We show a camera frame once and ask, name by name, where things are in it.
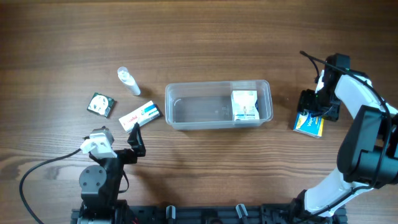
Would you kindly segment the white Beiersdorf plaster box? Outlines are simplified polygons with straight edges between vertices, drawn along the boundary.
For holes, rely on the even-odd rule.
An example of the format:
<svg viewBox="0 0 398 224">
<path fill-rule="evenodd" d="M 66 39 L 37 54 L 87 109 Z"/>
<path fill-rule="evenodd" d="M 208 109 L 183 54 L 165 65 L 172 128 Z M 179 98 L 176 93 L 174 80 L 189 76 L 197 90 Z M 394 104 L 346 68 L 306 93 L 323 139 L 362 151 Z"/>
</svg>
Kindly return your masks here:
<svg viewBox="0 0 398 224">
<path fill-rule="evenodd" d="M 233 120 L 258 120 L 257 91 L 234 90 L 231 94 Z"/>
</svg>

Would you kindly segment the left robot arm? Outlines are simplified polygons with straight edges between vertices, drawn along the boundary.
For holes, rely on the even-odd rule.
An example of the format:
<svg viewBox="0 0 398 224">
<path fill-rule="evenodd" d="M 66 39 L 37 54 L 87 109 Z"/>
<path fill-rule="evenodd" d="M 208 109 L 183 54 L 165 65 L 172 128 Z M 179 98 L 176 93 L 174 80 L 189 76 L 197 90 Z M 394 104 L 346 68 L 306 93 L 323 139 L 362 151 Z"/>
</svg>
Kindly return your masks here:
<svg viewBox="0 0 398 224">
<path fill-rule="evenodd" d="M 126 200 L 119 200 L 120 189 L 126 178 L 124 166 L 135 164 L 146 155 L 138 123 L 133 126 L 127 143 L 129 149 L 113 150 L 113 135 L 107 127 L 94 129 L 80 149 L 97 164 L 87 167 L 79 177 L 82 204 L 73 211 L 71 222 L 82 223 L 138 223 Z"/>
</svg>

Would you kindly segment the clear plastic container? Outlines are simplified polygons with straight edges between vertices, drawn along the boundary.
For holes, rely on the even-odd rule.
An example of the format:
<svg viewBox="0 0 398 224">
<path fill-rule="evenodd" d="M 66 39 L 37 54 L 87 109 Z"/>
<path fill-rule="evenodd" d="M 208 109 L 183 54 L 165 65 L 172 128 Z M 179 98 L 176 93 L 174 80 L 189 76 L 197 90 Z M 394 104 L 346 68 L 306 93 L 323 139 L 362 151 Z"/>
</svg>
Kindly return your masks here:
<svg viewBox="0 0 398 224">
<path fill-rule="evenodd" d="M 235 119 L 233 94 L 238 91 L 257 98 Z M 272 118 L 271 89 L 265 80 L 171 83 L 165 88 L 165 120 L 177 130 L 256 127 Z"/>
</svg>

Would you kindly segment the white red medicine box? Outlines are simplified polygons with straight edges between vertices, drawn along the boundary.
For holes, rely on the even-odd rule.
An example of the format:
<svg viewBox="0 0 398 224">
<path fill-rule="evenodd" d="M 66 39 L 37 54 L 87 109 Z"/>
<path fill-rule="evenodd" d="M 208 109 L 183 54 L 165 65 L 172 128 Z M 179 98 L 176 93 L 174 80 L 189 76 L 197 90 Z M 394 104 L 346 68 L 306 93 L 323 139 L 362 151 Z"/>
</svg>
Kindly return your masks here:
<svg viewBox="0 0 398 224">
<path fill-rule="evenodd" d="M 136 123 L 138 123 L 139 126 L 143 126 L 159 116 L 160 111 L 157 109 L 157 106 L 153 103 L 153 101 L 149 101 L 138 109 L 119 118 L 119 122 L 121 123 L 121 126 L 125 132 L 130 133 Z"/>
</svg>

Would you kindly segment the blue yellow VapoDrops box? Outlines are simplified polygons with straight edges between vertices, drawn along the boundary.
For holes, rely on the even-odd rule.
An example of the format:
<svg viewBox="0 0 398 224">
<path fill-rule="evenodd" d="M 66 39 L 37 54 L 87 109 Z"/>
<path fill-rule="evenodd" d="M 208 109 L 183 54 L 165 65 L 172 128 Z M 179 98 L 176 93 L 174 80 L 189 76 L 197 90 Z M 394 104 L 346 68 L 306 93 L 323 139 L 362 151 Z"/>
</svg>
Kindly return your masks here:
<svg viewBox="0 0 398 224">
<path fill-rule="evenodd" d="M 297 113 L 293 130 L 314 138 L 322 137 L 324 119 L 321 116 L 312 116 L 305 112 Z"/>
</svg>

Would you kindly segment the dark green round-label box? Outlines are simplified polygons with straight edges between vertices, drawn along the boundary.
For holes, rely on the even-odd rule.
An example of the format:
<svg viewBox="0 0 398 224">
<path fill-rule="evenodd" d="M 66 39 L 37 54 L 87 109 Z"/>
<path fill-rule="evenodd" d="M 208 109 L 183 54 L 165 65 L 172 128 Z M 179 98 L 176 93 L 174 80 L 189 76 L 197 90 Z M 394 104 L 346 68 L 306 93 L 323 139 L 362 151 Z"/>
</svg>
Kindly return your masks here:
<svg viewBox="0 0 398 224">
<path fill-rule="evenodd" d="M 109 118 L 109 115 L 113 110 L 115 103 L 116 102 L 112 97 L 100 93 L 94 93 L 88 104 L 87 110 L 90 113 Z"/>
</svg>

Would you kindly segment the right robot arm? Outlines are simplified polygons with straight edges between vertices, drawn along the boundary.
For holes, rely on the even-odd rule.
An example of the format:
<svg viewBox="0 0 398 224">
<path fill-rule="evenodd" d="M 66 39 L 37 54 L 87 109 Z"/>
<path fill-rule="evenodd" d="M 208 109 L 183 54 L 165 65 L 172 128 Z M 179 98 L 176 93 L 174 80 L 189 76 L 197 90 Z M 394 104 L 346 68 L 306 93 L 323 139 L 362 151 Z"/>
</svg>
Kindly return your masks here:
<svg viewBox="0 0 398 224">
<path fill-rule="evenodd" d="M 350 57 L 325 60 L 302 52 L 317 70 L 315 90 L 304 90 L 297 112 L 303 119 L 337 121 L 345 105 L 353 118 L 338 150 L 336 168 L 318 185 L 303 190 L 287 211 L 289 223 L 338 223 L 337 210 L 355 197 L 397 184 L 397 109 L 374 89 L 370 78 L 350 67 Z"/>
</svg>

